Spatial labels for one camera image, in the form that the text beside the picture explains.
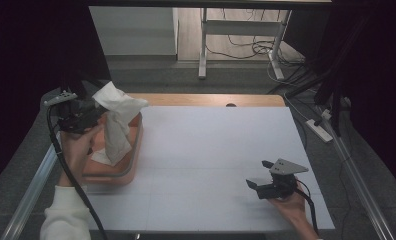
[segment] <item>white power strip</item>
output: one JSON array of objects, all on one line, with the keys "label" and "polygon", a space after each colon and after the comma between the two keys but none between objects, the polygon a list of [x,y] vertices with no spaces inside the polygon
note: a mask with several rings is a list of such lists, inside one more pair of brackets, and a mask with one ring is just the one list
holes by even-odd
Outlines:
[{"label": "white power strip", "polygon": [[313,130],[314,133],[316,133],[317,136],[319,136],[323,140],[323,142],[327,143],[332,141],[332,136],[329,135],[329,133],[326,132],[325,129],[323,129],[321,126],[315,126],[313,119],[310,119],[305,123],[311,130]]}]

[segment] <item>white wall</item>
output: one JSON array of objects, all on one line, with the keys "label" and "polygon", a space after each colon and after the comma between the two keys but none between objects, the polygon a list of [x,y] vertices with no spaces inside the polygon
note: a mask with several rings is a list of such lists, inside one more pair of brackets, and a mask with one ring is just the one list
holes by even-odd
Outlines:
[{"label": "white wall", "polygon": [[177,54],[177,8],[89,9],[105,55]]}]

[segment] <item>wooden floor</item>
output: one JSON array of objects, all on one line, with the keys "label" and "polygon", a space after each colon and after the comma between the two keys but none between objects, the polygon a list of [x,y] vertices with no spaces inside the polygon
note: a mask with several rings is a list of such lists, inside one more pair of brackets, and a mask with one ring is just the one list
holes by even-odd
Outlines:
[{"label": "wooden floor", "polygon": [[[197,8],[179,8],[179,42],[178,42],[178,60],[196,61],[199,60],[201,49],[201,9]],[[255,9],[208,9],[207,19],[211,20],[241,20],[241,21],[276,21],[282,19],[285,12],[278,10],[255,10]],[[226,36],[226,35],[208,35],[207,47],[213,52],[220,52],[227,55],[244,58],[254,55],[251,45],[254,36]],[[256,41],[273,41],[273,37],[256,37]],[[288,61],[299,61],[302,56],[291,48],[288,44],[281,44],[282,56]],[[207,51],[208,60],[237,60],[232,57],[213,54]],[[251,58],[241,60],[248,61],[268,61],[267,54],[256,55]]]}]

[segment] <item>white board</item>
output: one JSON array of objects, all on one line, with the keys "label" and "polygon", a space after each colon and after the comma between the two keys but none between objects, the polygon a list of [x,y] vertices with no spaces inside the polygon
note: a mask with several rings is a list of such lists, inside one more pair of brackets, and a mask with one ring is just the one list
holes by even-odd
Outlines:
[{"label": "white board", "polygon": [[[291,229],[245,179],[270,180],[262,160],[308,167],[319,229],[333,229],[323,196],[286,107],[148,107],[135,179],[89,185],[106,230],[252,233]],[[307,206],[307,218],[310,211]],[[91,219],[91,229],[97,229]]]}]

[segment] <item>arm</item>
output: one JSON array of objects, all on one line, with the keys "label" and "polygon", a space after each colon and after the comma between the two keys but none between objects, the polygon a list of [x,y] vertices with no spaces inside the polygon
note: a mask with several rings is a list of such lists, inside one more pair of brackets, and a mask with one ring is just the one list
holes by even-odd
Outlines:
[{"label": "arm", "polygon": [[[83,135],[61,133],[64,158],[74,177],[81,182],[82,170],[87,160],[89,148],[95,135],[102,129],[96,126]],[[40,231],[40,239],[90,239],[89,209],[72,186],[63,171],[55,186],[54,201],[45,210],[45,221]]]},{"label": "arm", "polygon": [[282,216],[295,228],[302,240],[319,239],[305,215],[305,200],[298,193],[294,192],[285,200],[269,199],[282,214]]}]

